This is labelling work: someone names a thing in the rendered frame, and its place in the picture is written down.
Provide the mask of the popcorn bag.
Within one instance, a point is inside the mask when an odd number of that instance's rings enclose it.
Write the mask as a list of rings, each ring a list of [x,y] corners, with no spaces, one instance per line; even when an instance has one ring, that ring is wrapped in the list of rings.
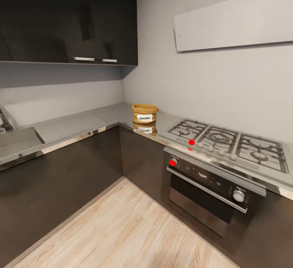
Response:
[[[149,124],[156,122],[156,113],[158,107],[148,104],[132,104],[131,110],[133,111],[133,122],[141,124]]]

